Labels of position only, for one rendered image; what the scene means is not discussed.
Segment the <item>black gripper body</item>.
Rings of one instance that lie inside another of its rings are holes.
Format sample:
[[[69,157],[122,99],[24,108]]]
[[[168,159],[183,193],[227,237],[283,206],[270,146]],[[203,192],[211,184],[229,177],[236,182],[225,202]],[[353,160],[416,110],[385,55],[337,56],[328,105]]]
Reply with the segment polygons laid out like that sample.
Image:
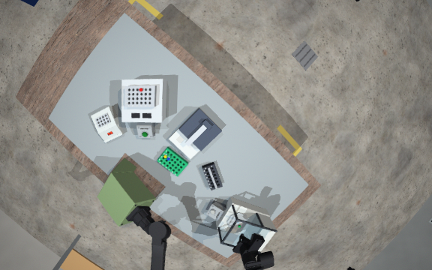
[[[254,254],[254,253],[249,252],[249,253],[245,253],[245,254],[242,255],[242,253],[241,253],[241,251],[240,251],[240,247],[242,246],[243,243],[248,243],[248,244],[249,244],[249,241],[247,241],[247,240],[242,240],[242,242],[241,242],[241,241],[238,241],[237,245],[232,249],[232,251],[233,251],[234,253],[241,254],[241,259],[242,259],[242,257],[243,257],[245,254]]]

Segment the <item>white dry block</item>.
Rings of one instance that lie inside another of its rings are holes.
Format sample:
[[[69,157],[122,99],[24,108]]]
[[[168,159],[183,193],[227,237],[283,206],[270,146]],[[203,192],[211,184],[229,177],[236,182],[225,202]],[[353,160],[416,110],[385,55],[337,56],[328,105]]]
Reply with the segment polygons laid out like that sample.
[[[125,133],[116,114],[114,106],[108,106],[100,112],[91,115],[91,118],[98,134],[105,143]]]

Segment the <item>grey bench mat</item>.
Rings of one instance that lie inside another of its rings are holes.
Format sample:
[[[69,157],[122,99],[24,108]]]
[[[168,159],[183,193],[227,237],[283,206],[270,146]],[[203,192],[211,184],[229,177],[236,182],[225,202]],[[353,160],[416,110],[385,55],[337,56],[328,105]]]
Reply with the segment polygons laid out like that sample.
[[[139,138],[138,122],[122,122],[122,80],[165,79],[166,118],[153,138]],[[124,134],[108,142],[92,115],[114,106]],[[188,158],[169,137],[200,107],[222,130]],[[151,210],[206,247],[228,258],[220,243],[211,200],[230,197],[267,209],[273,221],[309,185],[219,94],[124,13],[77,71],[49,120],[107,175],[126,153],[165,188]],[[157,162],[170,147],[188,165],[174,175]],[[202,166],[214,162],[223,187],[210,190]]]

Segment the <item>green tube rack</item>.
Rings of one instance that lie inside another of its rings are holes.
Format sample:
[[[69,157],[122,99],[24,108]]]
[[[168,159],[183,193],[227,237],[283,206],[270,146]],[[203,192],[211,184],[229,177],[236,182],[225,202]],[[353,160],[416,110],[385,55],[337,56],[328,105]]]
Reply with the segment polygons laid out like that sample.
[[[167,154],[166,158],[164,158],[165,154]],[[167,160],[168,157],[170,157],[170,160]],[[164,153],[157,159],[157,162],[166,167],[176,176],[179,176],[179,174],[188,165],[188,162],[183,157],[174,152],[170,147],[165,149]]]

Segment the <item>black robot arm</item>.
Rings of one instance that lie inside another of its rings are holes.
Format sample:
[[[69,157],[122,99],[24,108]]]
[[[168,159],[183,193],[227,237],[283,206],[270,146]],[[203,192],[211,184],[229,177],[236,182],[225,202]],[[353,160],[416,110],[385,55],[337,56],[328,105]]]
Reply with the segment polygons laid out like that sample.
[[[151,270],[164,270],[167,239],[171,235],[171,229],[166,221],[155,222],[151,217],[149,206],[137,206],[127,217],[127,221],[133,221],[152,237],[151,243]],[[153,222],[153,223],[152,223]],[[150,225],[150,226],[149,226]],[[161,243],[166,242],[166,243]],[[242,262],[246,270],[264,270],[273,267],[274,256],[271,251],[259,253],[258,250],[265,242],[260,234],[254,233],[250,242],[243,243],[240,247]],[[251,252],[251,253],[249,253]],[[254,253],[254,254],[252,254]]]

